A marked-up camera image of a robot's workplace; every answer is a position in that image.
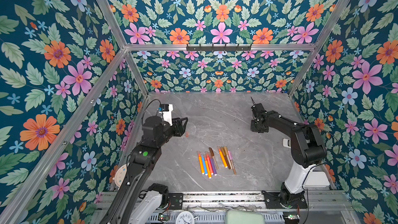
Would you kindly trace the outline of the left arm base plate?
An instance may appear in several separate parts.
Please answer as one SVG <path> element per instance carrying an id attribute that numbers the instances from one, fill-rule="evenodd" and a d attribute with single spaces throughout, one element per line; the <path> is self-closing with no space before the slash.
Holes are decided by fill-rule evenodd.
<path id="1" fill-rule="evenodd" d="M 182 209 L 183 193 L 170 193 L 168 186 L 154 183 L 148 189 L 142 190 L 138 197 L 144 201 L 150 191 L 154 191 L 155 195 L 160 195 L 157 209 Z"/>

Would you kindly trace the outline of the orange highlighter right group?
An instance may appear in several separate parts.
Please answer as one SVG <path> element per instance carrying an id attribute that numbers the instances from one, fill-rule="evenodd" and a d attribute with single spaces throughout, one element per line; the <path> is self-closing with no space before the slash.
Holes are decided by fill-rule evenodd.
<path id="1" fill-rule="evenodd" d="M 218 146 L 218 152 L 219 152 L 219 155 L 220 155 L 220 157 L 221 157 L 223 166 L 224 166 L 225 168 L 228 168 L 228 164 L 227 164 L 227 162 L 226 162 L 226 160 L 225 160 L 225 157 L 224 157 L 222 148 L 221 148 L 220 146 Z"/>

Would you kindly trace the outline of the blue highlighter pen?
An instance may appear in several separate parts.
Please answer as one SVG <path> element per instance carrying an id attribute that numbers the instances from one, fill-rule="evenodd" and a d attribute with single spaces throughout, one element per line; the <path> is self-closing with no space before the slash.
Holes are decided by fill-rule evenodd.
<path id="1" fill-rule="evenodd" d="M 201 163 L 202 163 L 202 168 L 203 168 L 203 174 L 205 174 L 206 176 L 208 175 L 207 172 L 207 167 L 206 167 L 206 160 L 204 159 L 204 157 L 201 155 Z"/>

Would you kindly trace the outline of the brown cap beige marker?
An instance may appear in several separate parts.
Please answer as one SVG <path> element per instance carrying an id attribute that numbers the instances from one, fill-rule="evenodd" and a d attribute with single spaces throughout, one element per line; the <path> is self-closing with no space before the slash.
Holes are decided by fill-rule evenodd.
<path id="1" fill-rule="evenodd" d="M 216 169 L 218 170 L 219 167 L 218 167 L 217 162 L 216 162 L 216 160 L 215 160 L 214 151 L 213 151 L 213 149 L 212 149 L 211 147 L 209 147 L 209 152 L 210 152 L 210 155 L 209 155 L 209 156 L 212 157 L 212 158 L 214 159 L 214 162 L 215 162 L 215 165 L 216 165 Z"/>

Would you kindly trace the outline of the pale green box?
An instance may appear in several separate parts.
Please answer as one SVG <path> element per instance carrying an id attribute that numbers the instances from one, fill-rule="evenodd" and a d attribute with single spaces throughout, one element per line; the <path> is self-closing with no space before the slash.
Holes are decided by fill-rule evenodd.
<path id="1" fill-rule="evenodd" d="M 265 224 L 265 219 L 258 213 L 229 210 L 226 212 L 225 224 Z"/>

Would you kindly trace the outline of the dark brown marker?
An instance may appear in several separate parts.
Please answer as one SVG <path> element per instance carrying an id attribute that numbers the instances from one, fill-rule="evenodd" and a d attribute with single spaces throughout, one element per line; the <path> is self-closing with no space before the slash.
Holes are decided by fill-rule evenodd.
<path id="1" fill-rule="evenodd" d="M 225 159 L 227 168 L 228 168 L 228 169 L 231 169 L 231 165 L 230 165 L 230 163 L 229 163 L 229 161 L 228 161 L 227 152 L 226 152 L 226 149 L 225 149 L 224 146 L 221 147 L 221 151 L 222 151 L 223 157 L 224 157 L 224 159 Z"/>

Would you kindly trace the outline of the beige round timer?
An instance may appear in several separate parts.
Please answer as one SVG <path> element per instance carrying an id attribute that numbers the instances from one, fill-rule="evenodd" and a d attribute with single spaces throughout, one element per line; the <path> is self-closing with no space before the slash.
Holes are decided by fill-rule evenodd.
<path id="1" fill-rule="evenodd" d="M 122 165 L 116 172 L 115 175 L 113 176 L 113 180 L 115 185 L 120 188 L 122 186 L 122 183 L 124 181 L 124 178 L 126 176 L 127 172 L 127 164 Z"/>

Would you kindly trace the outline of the black hook rail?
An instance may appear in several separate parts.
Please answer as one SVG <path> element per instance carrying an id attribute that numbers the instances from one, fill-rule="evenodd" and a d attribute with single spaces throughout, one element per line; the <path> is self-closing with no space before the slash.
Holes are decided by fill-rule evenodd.
<path id="1" fill-rule="evenodd" d="M 206 45 L 186 45 L 186 51 L 226 51 L 226 52 L 238 52 L 238 51 L 250 51 L 252 45 L 241 45 L 241 44 L 206 44 Z"/>

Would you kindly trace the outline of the white remote control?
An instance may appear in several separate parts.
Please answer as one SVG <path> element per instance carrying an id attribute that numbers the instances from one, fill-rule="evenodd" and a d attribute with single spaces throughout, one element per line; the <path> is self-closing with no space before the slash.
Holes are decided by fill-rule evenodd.
<path id="1" fill-rule="evenodd" d="M 283 146 L 284 146 L 285 148 L 291 149 L 291 140 L 289 140 L 289 139 L 283 139 Z"/>

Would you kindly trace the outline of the white square box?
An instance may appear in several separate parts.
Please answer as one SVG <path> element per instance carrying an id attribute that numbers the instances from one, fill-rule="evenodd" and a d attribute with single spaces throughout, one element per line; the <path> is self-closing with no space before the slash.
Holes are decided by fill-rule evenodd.
<path id="1" fill-rule="evenodd" d="M 325 172 L 310 172 L 307 179 L 304 180 L 304 188 L 324 188 L 329 187 L 330 182 Z"/>

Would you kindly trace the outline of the white alarm clock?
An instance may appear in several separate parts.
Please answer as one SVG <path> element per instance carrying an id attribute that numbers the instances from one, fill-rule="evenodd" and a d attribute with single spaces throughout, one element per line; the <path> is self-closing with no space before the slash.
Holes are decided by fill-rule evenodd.
<path id="1" fill-rule="evenodd" d="M 195 224 L 195 216 L 190 211 L 182 211 L 177 215 L 175 224 Z"/>

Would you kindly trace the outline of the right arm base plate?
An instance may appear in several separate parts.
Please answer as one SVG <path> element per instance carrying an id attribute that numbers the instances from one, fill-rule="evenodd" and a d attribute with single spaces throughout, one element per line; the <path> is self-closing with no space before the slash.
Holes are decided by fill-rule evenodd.
<path id="1" fill-rule="evenodd" d="M 307 209 L 308 204 L 305 199 L 305 191 L 299 194 L 291 194 L 288 190 L 280 192 L 261 191 L 267 209 Z"/>

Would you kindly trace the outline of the red highlighter in row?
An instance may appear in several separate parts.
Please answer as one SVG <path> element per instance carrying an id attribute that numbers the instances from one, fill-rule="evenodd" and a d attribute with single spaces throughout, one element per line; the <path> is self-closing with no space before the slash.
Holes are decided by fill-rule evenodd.
<path id="1" fill-rule="evenodd" d="M 210 156 L 209 156 L 208 152 L 206 153 L 206 159 L 207 159 L 207 164 L 208 164 L 208 167 L 209 167 L 209 170 L 210 170 L 210 175 L 213 175 L 214 171 L 213 171 L 213 168 L 212 168 L 212 164 L 211 164 L 211 160 L 210 160 Z"/>

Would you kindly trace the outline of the orange highlighter far left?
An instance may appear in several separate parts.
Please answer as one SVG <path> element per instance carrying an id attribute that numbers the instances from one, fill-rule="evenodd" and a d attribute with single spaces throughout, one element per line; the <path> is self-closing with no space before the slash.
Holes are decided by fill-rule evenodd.
<path id="1" fill-rule="evenodd" d="M 198 153 L 198 160 L 199 160 L 199 163 L 200 163 L 201 173 L 205 174 L 201 152 L 198 151 L 197 153 Z"/>

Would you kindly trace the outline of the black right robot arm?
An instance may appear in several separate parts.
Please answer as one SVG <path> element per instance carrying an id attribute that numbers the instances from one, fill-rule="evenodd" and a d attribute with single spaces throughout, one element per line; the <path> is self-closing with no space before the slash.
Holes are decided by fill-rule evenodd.
<path id="1" fill-rule="evenodd" d="M 315 170 L 326 158 L 326 147 L 318 128 L 295 122 L 276 111 L 266 111 L 261 103 L 253 103 L 251 111 L 254 118 L 251 131 L 267 133 L 276 129 L 284 133 L 289 137 L 284 145 L 290 148 L 293 158 L 292 168 L 280 192 L 262 191 L 266 208 L 307 208 L 304 197 L 307 190 L 330 186 L 326 173 Z"/>

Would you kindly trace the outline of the purple highlighter pen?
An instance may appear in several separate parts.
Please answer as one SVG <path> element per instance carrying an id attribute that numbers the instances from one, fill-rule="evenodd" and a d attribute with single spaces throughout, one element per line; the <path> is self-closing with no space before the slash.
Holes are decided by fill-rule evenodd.
<path id="1" fill-rule="evenodd" d="M 211 163 L 211 168 L 212 168 L 212 171 L 213 171 L 213 175 L 216 176 L 217 175 L 217 169 L 216 169 L 216 165 L 215 165 L 214 159 L 212 157 L 210 157 L 210 163 Z"/>

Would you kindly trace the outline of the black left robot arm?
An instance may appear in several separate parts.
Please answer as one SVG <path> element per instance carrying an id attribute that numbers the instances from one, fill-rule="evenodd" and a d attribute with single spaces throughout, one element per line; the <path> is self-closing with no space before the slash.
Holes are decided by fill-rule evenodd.
<path id="1" fill-rule="evenodd" d="M 138 196 L 159 160 L 161 147 L 172 137 L 181 137 L 188 118 L 173 118 L 169 123 L 160 116 L 148 117 L 142 125 L 141 141 L 130 153 L 126 175 L 102 224 L 127 224 Z"/>

